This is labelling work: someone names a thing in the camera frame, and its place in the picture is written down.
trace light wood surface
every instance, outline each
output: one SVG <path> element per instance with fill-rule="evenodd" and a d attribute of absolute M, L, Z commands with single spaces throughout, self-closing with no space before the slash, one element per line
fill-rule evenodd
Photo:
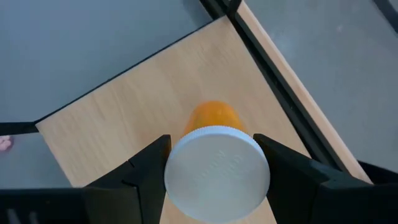
<path fill-rule="evenodd" d="M 162 134 L 182 135 L 193 109 L 221 100 L 250 134 L 263 133 L 309 156 L 229 19 L 159 52 L 37 127 L 73 186 L 113 170 Z M 199 223 L 166 197 L 161 223 Z M 275 223 L 265 200 L 237 223 Z"/>
<path fill-rule="evenodd" d="M 296 73 L 287 63 L 281 52 L 275 46 L 268 33 L 260 25 L 257 18 L 251 12 L 248 5 L 243 1 L 238 9 L 239 15 L 248 25 L 250 30 L 253 32 L 256 39 L 262 45 L 262 48 L 267 52 L 268 56 L 275 63 L 279 72 L 282 74 L 286 82 L 292 88 L 297 98 L 303 104 L 304 108 L 308 111 L 315 124 L 318 126 L 320 131 L 326 137 L 326 140 L 332 146 L 341 159 L 343 164 L 347 167 L 348 171 L 353 177 L 372 183 L 368 175 L 362 169 L 354 155 L 347 148 L 346 144 L 340 138 L 334 127 L 330 124 L 322 110 L 319 108 L 317 103 L 314 101 L 312 96 L 309 94 L 303 83 L 300 81 Z"/>

